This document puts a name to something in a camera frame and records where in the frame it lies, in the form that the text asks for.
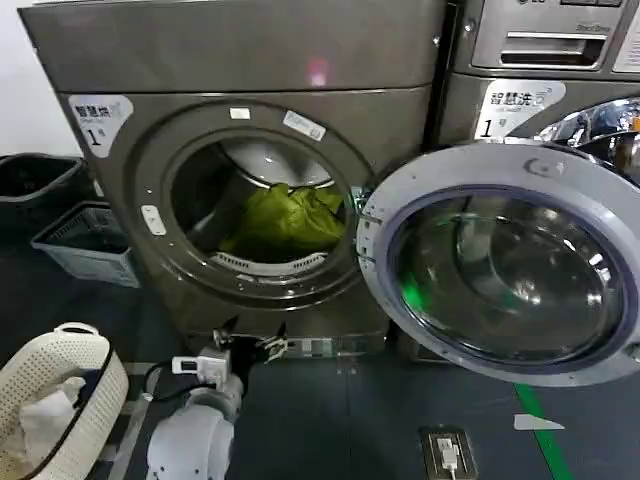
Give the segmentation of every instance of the black cable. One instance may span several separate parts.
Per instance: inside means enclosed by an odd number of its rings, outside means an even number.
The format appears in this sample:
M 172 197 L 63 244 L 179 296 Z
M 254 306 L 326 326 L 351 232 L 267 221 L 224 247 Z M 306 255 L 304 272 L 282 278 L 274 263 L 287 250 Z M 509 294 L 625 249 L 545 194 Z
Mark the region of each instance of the black cable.
M 210 388 L 212 390 L 216 389 L 215 385 L 211 385 L 208 383 L 199 383 L 197 385 L 191 385 L 190 387 L 182 388 L 176 392 L 170 393 L 169 395 L 165 395 L 164 397 L 156 397 L 151 392 L 149 392 L 147 385 L 149 383 L 149 378 L 151 377 L 151 374 L 156 370 L 164 367 L 171 367 L 171 360 L 156 363 L 153 367 L 147 370 L 147 373 L 144 374 L 144 380 L 142 382 L 142 395 L 145 398 L 149 399 L 149 401 L 151 402 L 154 402 L 154 403 L 169 402 L 171 400 L 175 400 L 176 398 L 183 396 L 185 393 L 189 393 L 190 391 L 195 390 L 196 388 Z

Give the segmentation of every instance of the dark gray floor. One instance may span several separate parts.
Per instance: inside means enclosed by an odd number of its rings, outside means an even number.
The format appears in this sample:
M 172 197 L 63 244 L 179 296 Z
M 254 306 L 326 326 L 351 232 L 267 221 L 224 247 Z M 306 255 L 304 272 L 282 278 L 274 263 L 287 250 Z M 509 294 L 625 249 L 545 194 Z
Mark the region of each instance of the dark gray floor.
M 2 363 L 65 321 L 96 325 L 123 361 L 157 362 L 182 351 L 151 292 L 79 281 L 40 252 L 13 248 L 0 250 L 0 284 Z M 174 381 L 165 375 L 159 387 L 171 390 Z M 574 479 L 637 479 L 640 375 L 536 392 L 546 416 L 567 427 L 554 435 Z M 126 480 L 145 478 L 151 431 L 175 406 L 149 409 Z M 282 361 L 252 372 L 227 478 L 419 480 L 418 429 L 453 424 L 469 433 L 481 479 L 551 480 L 533 435 L 513 429 L 515 413 L 523 412 L 512 385 L 454 367 L 409 365 L 388 353 Z M 108 468 L 91 478 L 108 478 Z

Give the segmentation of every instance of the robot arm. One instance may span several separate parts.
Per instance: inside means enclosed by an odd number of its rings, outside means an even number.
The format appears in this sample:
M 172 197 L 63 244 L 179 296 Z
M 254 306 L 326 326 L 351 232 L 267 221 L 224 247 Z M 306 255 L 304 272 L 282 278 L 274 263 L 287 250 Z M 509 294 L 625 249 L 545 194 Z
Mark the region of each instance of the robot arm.
M 225 337 L 220 332 L 214 339 L 216 348 L 207 347 L 197 357 L 172 359 L 174 374 L 194 374 L 202 386 L 190 389 L 185 405 L 153 432 L 147 463 L 154 479 L 223 480 L 249 370 L 281 357 L 287 348 L 284 327 L 266 340 Z M 146 395 L 150 401 L 162 400 Z

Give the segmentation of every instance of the green line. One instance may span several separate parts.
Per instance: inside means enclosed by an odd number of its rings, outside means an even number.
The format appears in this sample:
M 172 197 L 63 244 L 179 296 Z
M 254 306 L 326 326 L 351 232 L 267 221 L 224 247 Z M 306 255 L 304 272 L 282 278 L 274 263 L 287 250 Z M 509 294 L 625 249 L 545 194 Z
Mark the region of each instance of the green line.
M 528 385 L 516 385 L 515 387 L 525 412 L 529 415 L 545 418 L 542 406 L 538 402 L 533 389 Z M 569 466 L 553 437 L 553 432 L 550 430 L 534 430 L 533 433 L 554 480 L 573 480 L 573 475 L 571 475 Z

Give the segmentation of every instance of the white wall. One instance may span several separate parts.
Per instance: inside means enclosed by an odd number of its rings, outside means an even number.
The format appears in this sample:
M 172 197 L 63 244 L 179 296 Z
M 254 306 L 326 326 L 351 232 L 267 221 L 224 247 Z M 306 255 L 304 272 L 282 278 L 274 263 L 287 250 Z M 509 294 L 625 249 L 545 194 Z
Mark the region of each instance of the white wall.
M 0 0 L 0 155 L 82 155 L 16 12 L 29 4 Z

